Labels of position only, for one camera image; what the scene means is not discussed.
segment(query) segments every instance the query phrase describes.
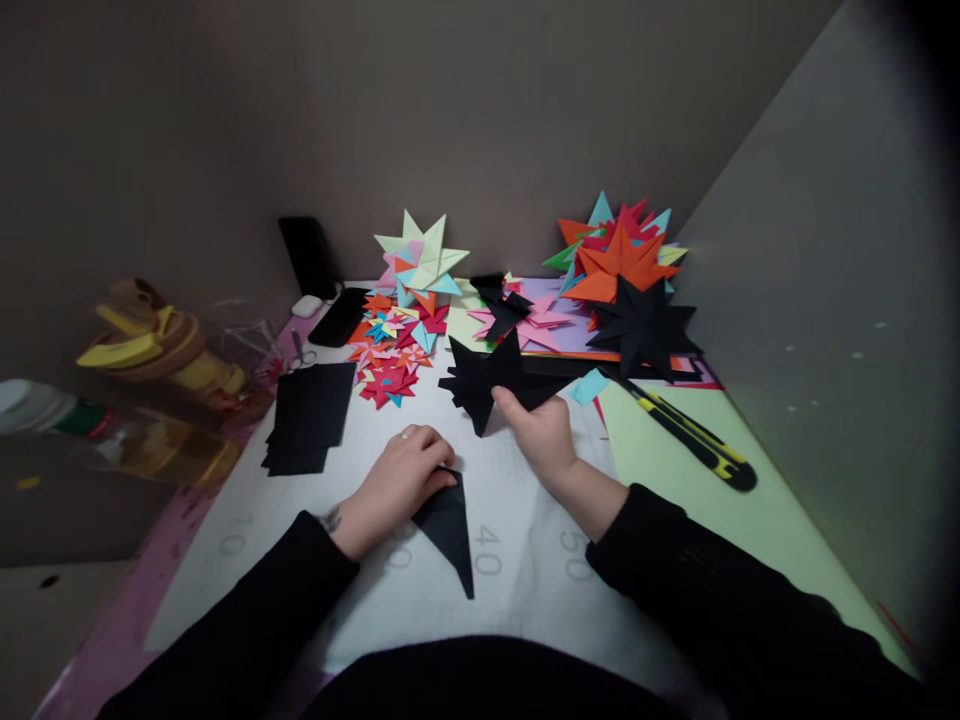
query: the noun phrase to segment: black sleeve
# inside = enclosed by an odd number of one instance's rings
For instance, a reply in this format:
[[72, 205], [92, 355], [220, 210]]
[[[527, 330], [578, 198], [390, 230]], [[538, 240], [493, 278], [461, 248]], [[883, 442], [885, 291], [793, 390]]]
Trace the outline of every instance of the black sleeve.
[[732, 718], [918, 716], [922, 685], [870, 635], [640, 485], [587, 559], [664, 626]]
[[99, 717], [262, 717], [358, 570], [319, 521], [301, 512], [236, 587]]

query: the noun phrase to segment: black clothing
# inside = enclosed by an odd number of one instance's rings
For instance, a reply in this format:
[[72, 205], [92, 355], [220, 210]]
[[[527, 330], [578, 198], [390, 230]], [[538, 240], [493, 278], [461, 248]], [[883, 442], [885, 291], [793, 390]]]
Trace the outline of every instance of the black clothing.
[[[731, 718], [922, 715], [922, 685], [888, 662], [872, 637], [642, 486], [630, 488], [587, 560], [663, 625]], [[358, 569], [316, 518], [301, 512], [236, 587], [100, 717], [261, 717]], [[576, 705], [617, 704], [638, 718], [683, 717], [619, 676], [503, 637], [368, 655], [321, 691], [304, 717], [367, 706], [413, 714], [433, 704], [459, 715], [517, 703], [567, 713]]]

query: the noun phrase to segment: person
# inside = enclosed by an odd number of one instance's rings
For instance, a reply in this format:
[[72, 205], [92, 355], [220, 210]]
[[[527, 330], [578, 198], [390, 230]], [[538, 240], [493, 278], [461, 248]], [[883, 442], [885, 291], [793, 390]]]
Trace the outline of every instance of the person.
[[[577, 458], [566, 403], [527, 412], [494, 399], [533, 471], [591, 543], [603, 580], [657, 619], [730, 718], [916, 718], [923, 686], [822, 598], [794, 588], [684, 511]], [[377, 542], [456, 481], [454, 449], [429, 426], [393, 437], [359, 489], [318, 519], [301, 512], [277, 544], [100, 717], [259, 718]], [[638, 718], [684, 715], [605, 670], [528, 641], [466, 637], [373, 653], [320, 691], [305, 718], [366, 707], [456, 716], [516, 704], [570, 714], [616, 705]]]

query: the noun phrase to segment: yellow and black utility knife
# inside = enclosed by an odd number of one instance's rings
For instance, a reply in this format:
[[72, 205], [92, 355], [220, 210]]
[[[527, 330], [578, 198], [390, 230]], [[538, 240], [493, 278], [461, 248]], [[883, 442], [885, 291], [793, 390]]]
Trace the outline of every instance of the yellow and black utility knife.
[[682, 442], [694, 457], [713, 470], [727, 485], [741, 492], [756, 487], [757, 474], [750, 463], [703, 425], [660, 396], [637, 387], [615, 368], [600, 368], [600, 372], [630, 393], [650, 417]]

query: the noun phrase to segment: tattoo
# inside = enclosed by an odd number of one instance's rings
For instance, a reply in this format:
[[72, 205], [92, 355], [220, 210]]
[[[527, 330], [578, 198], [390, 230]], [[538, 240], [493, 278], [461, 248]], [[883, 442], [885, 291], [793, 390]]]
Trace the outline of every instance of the tattoo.
[[333, 531], [340, 525], [340, 504], [334, 505], [330, 512], [319, 516], [317, 520], [320, 521], [320, 525], [327, 531], [328, 535], [333, 534]]

